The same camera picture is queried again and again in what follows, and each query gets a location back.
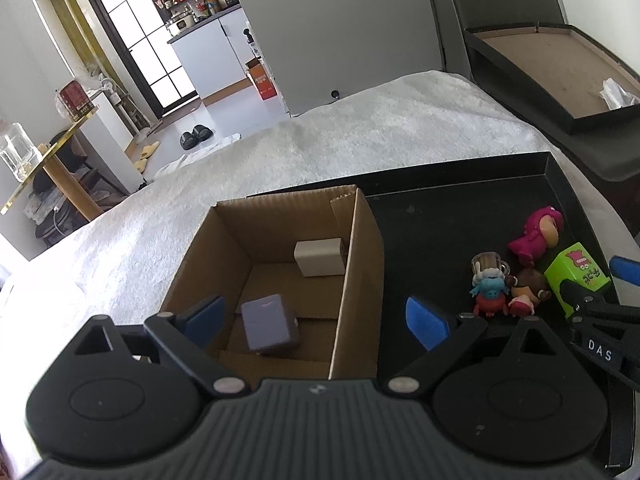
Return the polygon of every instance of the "toy figurine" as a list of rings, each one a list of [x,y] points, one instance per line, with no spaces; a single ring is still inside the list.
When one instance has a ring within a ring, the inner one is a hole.
[[[529,217],[524,225],[524,236],[509,243],[509,249],[523,266],[533,267],[548,248],[558,244],[563,228],[560,212],[551,206],[543,207]]]
[[[471,260],[474,270],[471,295],[476,298],[474,314],[483,312],[487,317],[496,312],[503,312],[507,307],[505,294],[509,288],[504,283],[505,272],[509,273],[509,266],[501,260],[500,254],[485,252],[476,254]]]
[[[532,316],[540,302],[549,300],[552,296],[544,274],[536,269],[523,269],[517,276],[505,277],[504,283],[511,287],[513,296],[503,310],[505,316]]]

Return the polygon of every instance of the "red box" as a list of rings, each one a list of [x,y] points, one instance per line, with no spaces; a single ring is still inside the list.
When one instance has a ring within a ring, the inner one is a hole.
[[[249,63],[246,64],[249,69],[249,76],[251,77],[251,81],[254,83],[255,88],[260,93],[260,97],[263,101],[276,97],[278,93],[276,92],[275,86],[269,79],[266,70],[261,65],[260,60],[254,57]]]

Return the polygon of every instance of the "window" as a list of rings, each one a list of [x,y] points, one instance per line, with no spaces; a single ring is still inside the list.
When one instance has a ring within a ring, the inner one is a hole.
[[[196,97],[153,0],[89,0],[158,118]]]

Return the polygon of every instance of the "rice cooker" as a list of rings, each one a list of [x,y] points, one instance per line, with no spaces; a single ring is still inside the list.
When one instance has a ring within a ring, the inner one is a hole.
[[[169,29],[169,33],[172,36],[177,36],[185,29],[191,27],[191,25],[195,24],[195,19],[190,10],[185,10],[180,14],[172,17],[166,24]]]

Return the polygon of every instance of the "floor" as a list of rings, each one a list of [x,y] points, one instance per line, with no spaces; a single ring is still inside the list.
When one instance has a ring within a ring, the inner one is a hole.
[[[187,153],[194,153],[214,144],[223,137],[233,134],[250,136],[289,118],[279,98],[273,97],[263,101],[253,86],[207,107],[199,100],[190,103],[189,106],[192,111],[176,120],[174,116],[173,122],[149,135],[135,151],[132,157],[134,161],[138,160],[144,146],[156,140],[160,141],[160,146],[149,158],[143,173],[148,180],[153,178],[156,171],[170,162]],[[213,130],[213,136],[185,152],[180,146],[180,136],[186,131],[193,130],[196,124],[203,124]]]

